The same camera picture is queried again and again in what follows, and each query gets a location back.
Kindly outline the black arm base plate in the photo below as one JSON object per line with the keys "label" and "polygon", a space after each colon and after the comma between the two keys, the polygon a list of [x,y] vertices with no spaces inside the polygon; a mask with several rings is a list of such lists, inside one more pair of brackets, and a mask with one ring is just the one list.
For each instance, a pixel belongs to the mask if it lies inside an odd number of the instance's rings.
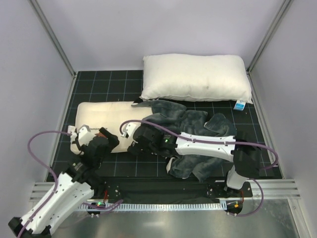
{"label": "black arm base plate", "polygon": [[209,204],[220,200],[242,202],[253,196],[245,182],[240,190],[227,188],[223,178],[199,182],[194,178],[104,177],[109,202],[124,204]]}

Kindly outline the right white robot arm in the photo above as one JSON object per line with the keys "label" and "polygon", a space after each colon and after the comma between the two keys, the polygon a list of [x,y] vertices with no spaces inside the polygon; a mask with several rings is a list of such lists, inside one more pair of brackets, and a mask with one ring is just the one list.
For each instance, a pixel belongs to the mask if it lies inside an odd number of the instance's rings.
{"label": "right white robot arm", "polygon": [[261,149],[234,136],[209,137],[175,133],[163,127],[131,122],[123,127],[121,135],[132,140],[128,151],[135,155],[153,153],[170,159],[199,155],[232,162],[233,166],[223,184],[223,191],[228,196],[235,196],[248,179],[256,179],[260,175],[258,157]]}

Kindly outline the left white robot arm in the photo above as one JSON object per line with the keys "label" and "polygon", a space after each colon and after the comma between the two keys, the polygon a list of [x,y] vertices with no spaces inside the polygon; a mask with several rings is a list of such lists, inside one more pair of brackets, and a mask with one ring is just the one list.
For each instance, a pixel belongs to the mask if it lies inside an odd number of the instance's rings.
{"label": "left white robot arm", "polygon": [[93,133],[86,125],[62,134],[70,137],[81,158],[79,162],[68,164],[59,175],[27,147],[29,154],[51,173],[54,184],[27,214],[9,221],[8,226],[18,238],[50,238],[78,206],[92,197],[98,199],[104,195],[105,181],[96,170],[119,145],[118,137],[103,127]]}

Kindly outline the zebra and grey pillowcase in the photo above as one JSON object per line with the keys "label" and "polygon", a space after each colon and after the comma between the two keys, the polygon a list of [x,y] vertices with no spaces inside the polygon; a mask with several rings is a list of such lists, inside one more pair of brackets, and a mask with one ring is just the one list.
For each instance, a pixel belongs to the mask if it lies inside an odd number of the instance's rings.
{"label": "zebra and grey pillowcase", "polygon": [[[186,106],[166,101],[153,100],[133,102],[134,107],[152,108],[152,115],[143,120],[159,124],[173,132],[185,132],[202,136],[235,136],[237,130],[223,114],[210,116],[205,111],[188,110]],[[211,177],[223,164],[224,160],[217,157],[201,155],[170,156],[166,165],[167,173],[179,179],[187,179],[194,175],[200,182]]]}

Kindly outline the cream bear print pillow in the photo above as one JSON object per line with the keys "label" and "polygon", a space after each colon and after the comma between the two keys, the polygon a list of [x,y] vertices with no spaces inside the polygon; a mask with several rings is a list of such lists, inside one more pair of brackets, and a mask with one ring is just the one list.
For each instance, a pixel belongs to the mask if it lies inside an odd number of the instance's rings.
{"label": "cream bear print pillow", "polygon": [[127,120],[142,120],[153,114],[152,108],[148,105],[134,107],[132,104],[133,102],[82,102],[77,107],[75,124],[69,125],[67,131],[78,131],[81,126],[87,125],[92,133],[97,134],[100,127],[104,127],[111,134],[116,135],[119,140],[119,145],[112,152],[127,152],[132,138],[121,137],[120,125]]}

